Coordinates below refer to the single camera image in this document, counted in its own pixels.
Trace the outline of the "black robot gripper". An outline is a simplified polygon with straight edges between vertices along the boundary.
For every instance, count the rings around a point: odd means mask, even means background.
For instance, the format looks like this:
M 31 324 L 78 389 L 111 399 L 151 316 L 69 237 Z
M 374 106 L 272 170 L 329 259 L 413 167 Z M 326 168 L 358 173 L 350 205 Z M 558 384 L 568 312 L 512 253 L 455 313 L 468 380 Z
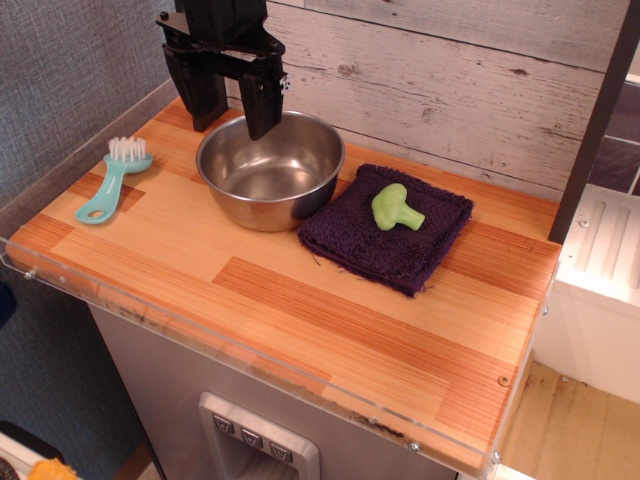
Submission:
M 226 112 L 223 77 L 239 84 L 251 140 L 281 122 L 285 46 L 266 31 L 267 17 L 264 1 L 178 1 L 174 12 L 156 17 L 170 76 L 195 131 Z

